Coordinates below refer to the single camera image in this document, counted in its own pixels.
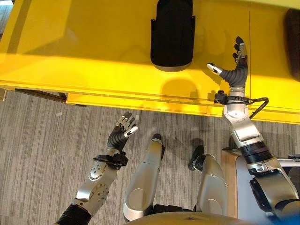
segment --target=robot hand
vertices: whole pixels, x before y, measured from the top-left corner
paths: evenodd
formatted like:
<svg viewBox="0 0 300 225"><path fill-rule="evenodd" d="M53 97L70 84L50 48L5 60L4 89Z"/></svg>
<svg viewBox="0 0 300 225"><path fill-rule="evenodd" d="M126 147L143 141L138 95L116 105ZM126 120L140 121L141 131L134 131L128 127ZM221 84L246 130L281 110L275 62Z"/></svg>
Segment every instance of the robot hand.
<svg viewBox="0 0 300 225"><path fill-rule="evenodd" d="M230 86L228 97L223 91L219 91L215 100L225 105L223 118L229 124L230 134L247 163L249 173L255 176L250 181L250 186L259 207L265 212L272 212L278 218L284 218L289 213L299 213L298 193L278 160L264 144L262 135L250 120L253 115L266 106L269 100L268 98L249 99L245 97L248 72L247 52L240 37L236 38L236 43L234 47L238 54L233 54L237 63L235 70L227 71L212 63L207 64L211 71L220 75ZM247 105L260 100L265 101L265 104L249 117Z"/></svg>
<svg viewBox="0 0 300 225"><path fill-rule="evenodd" d="M131 113L126 112L116 123L113 131L108 137L107 147L122 151L129 136L134 134L138 127L134 123L135 118L131 118Z"/></svg>
<svg viewBox="0 0 300 225"><path fill-rule="evenodd" d="M236 62L235 70L224 70L221 67L216 66L213 63L208 63L207 67L211 71L217 73L229 83L230 87L242 87L245 88L248 65L247 65L247 50L244 41L237 37L235 39L236 44L234 48L237 53L233 54L234 60Z"/></svg>
<svg viewBox="0 0 300 225"><path fill-rule="evenodd" d="M127 164L128 159L122 151L124 145L138 130L134 124L135 119L130 117L131 113L126 112L117 121L109 135L106 153L93 158L94 164L88 178L56 225L87 225L91 217L104 204L109 187L117 176L117 170Z"/></svg>

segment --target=gray carpet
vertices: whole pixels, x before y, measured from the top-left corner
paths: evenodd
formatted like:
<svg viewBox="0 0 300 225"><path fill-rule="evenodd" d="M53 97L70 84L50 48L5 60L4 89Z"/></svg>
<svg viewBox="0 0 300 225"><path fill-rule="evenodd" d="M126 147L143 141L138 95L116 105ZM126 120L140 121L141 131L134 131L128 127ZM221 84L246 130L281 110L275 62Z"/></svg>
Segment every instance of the gray carpet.
<svg viewBox="0 0 300 225"><path fill-rule="evenodd" d="M78 107L9 91L0 102L0 224L51 224L75 197L92 165L105 151L108 135L126 109ZM206 152L220 160L228 147L228 125L221 118L130 110L139 115L139 131L124 151L108 200L91 225L123 224L123 197L130 178L156 132L166 146L156 203L193 208L199 173L187 168L193 145L203 140ZM255 123L273 153L300 151L300 126Z"/></svg>

